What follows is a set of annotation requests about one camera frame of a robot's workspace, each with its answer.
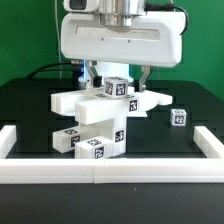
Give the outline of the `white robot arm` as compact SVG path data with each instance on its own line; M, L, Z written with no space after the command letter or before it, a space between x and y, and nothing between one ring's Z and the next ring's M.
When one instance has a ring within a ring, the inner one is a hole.
M174 67L182 57L187 12L172 3L147 0L63 0L61 52L69 59L135 64L144 90L151 68Z

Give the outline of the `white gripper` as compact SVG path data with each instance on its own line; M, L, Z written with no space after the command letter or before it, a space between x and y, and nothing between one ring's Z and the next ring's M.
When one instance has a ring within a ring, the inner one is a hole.
M182 12L149 12L135 17L130 27L103 26L95 14L68 14L62 21L61 51L66 58L90 60L93 87L102 85L94 61L143 65L134 84L136 92L144 92L150 66L174 67L181 61L184 25Z

